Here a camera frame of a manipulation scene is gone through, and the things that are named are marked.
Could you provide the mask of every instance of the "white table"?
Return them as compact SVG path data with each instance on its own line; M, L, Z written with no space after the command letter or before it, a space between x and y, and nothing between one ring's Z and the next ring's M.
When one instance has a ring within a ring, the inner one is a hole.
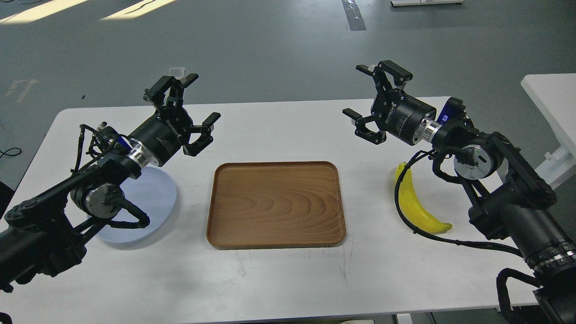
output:
M547 153L536 168L555 189L576 171L576 74L530 74L520 84L560 142L560 148Z
M442 107L447 97L423 99ZM495 307L495 278L505 267L530 273L511 254L438 243L412 234L393 204L392 174L417 149L390 137L379 146L356 137L342 109L366 115L372 100L186 106L195 122L212 111L214 143L198 157L178 153L162 169L177 186L176 206L154 235L132 246L87 244L82 264L55 278L38 275L0 311L16 323L199 323L342 317ZM54 120L12 205L69 175L78 125L103 120L129 133L152 107L79 108ZM340 246L216 250L206 240L214 170L227 162L326 160L339 171L347 235ZM414 167L424 204L454 228L445 236L484 237L468 223L464 190L444 183L425 160ZM487 181L499 185L498 177ZM73 224L85 219L72 203ZM0 230L6 228L4 220ZM511 281L515 304L535 304L530 287Z

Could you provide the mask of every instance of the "yellow banana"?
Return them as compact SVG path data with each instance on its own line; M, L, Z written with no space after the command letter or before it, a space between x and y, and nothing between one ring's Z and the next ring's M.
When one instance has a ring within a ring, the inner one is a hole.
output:
M402 162L396 168L396 181L398 181L398 177L405 165L406 163ZM398 202L400 203L400 209L402 209L406 218L408 218L412 224L430 234L446 233L452 228L452 224L440 222L436 217L424 209L422 204L420 204L420 200L418 200L418 196L416 196L416 192L414 191L412 172L410 169L406 172L404 180L400 185Z

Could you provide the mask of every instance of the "wood grain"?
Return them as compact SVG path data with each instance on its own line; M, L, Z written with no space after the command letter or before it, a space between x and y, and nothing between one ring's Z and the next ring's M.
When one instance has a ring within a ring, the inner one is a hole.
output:
M330 162L226 163L214 174L206 237L215 247L325 247L345 234Z

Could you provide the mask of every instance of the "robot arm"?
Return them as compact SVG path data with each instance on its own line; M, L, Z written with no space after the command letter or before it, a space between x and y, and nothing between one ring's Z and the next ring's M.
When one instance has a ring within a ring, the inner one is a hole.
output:
M144 99L154 104L156 112L128 136L105 123L96 130L81 125L78 161L72 176L5 215L9 227L0 233L0 290L11 292L12 281L26 284L37 273L54 277L80 264L86 255L86 243L106 225L144 228L150 224L146 213L125 199L120 184L128 177L140 177L149 163L163 166L180 147L185 154L196 156L212 143L211 131L220 114L213 112L201 125L194 125L183 108L184 89L197 78L197 74L181 80L163 76L146 89ZM85 129L93 132L88 151L93 159L80 168ZM189 143L192 133L200 133L200 137ZM76 227L64 214L68 195L91 216ZM114 221L121 209L137 221Z
M487 239L511 237L534 271L535 278L526 276L531 279L511 269L503 271L498 277L501 304L507 298L506 279L514 277L542 286L535 291L536 299L554 323L575 323L576 246L548 211L556 202L555 193L519 149L500 133L486 134L474 128L459 99L450 98L436 118L434 107L404 92L412 74L392 61L382 61L373 69L362 65L357 69L373 77L377 95L368 117L349 108L343 111L353 120L356 135L374 144L385 141L386 132L409 145L420 140L431 143L433 172L447 182L462 185L472 203L470 223ZM396 88L385 73L392 75ZM369 122L375 122L379 131L369 130ZM448 155L454 156L456 176L440 169ZM493 174L504 159L509 164L506 180L490 193L480 180Z

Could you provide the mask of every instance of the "white plate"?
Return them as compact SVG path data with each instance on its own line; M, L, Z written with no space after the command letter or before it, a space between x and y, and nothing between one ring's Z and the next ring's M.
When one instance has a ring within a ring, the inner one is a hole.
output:
M120 188L124 191L126 199L142 209L150 218L150 225L146 228L126 229L104 227L98 234L102 240L110 243L128 243L147 237L157 230L160 225L170 216L176 202L176 185L174 180L164 171L145 167L142 175L134 180L126 179ZM115 221L138 221L122 209Z

